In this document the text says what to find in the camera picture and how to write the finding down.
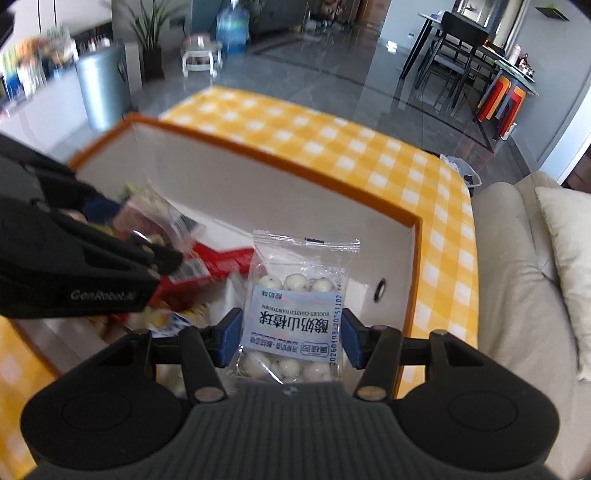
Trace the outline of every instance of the doorway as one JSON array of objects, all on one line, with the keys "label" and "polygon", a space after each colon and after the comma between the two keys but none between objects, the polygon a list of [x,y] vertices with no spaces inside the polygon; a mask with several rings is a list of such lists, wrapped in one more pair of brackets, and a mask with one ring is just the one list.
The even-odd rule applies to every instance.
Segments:
[{"label": "doorway", "polygon": [[357,22],[371,27],[381,28],[391,0],[361,0],[357,13]]}]

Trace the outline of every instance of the red stool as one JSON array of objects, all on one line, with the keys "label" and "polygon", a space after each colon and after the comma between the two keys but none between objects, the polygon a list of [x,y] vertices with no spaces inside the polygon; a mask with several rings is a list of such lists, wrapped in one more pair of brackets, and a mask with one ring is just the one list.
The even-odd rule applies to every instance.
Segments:
[{"label": "red stool", "polygon": [[476,119],[479,122],[483,122],[485,119],[490,120],[496,109],[499,107],[501,100],[510,88],[511,81],[503,75],[499,77],[493,87],[493,91],[488,96],[486,101],[484,101],[484,103],[481,102],[478,106],[479,110]]},{"label": "red stool", "polygon": [[515,87],[515,90],[511,93],[511,101],[513,101],[513,104],[511,106],[508,105],[505,108],[505,113],[503,114],[501,124],[496,133],[497,137],[503,137],[510,129],[511,125],[513,125],[526,95],[527,93],[524,90],[517,86]]}]

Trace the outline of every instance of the red snack package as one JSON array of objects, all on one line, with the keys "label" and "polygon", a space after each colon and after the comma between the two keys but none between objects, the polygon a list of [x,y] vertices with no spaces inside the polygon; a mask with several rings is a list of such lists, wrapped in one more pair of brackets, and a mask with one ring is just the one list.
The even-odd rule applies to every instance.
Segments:
[{"label": "red snack package", "polygon": [[188,309],[204,286],[225,280],[234,270],[248,275],[253,254],[252,248],[217,252],[196,243],[185,255],[179,269],[168,277],[162,277],[150,305],[164,301],[175,312]]}]

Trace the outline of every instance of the plastic snack package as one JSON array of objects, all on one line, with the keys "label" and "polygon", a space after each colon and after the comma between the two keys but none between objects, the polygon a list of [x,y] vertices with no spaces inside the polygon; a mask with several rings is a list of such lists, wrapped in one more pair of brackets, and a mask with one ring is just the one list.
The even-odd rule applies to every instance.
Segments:
[{"label": "plastic snack package", "polygon": [[254,248],[232,374],[283,384],[339,380],[341,313],[359,241],[255,231]]},{"label": "plastic snack package", "polygon": [[188,251],[203,225],[183,215],[147,185],[135,192],[113,219],[120,234],[136,234],[152,243]]}]

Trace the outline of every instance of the black chair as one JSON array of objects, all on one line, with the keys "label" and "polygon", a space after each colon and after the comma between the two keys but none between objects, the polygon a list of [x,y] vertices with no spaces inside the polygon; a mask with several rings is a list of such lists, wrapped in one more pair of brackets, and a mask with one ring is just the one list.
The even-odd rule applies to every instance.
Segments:
[{"label": "black chair", "polygon": [[[447,67],[450,75],[452,72],[459,74],[450,92],[450,96],[455,92],[452,103],[452,108],[455,108],[468,75],[473,74],[474,77],[480,77],[485,82],[492,77],[493,66],[476,57],[478,47],[483,46],[488,37],[489,33],[482,25],[456,12],[445,12],[441,21],[440,35],[435,38],[421,63],[415,87],[418,88],[423,80],[426,80],[433,62]],[[454,38],[459,40],[459,43],[454,42]],[[442,51],[445,47],[452,50],[451,55]],[[488,69],[489,73],[482,73],[482,67]]]}]

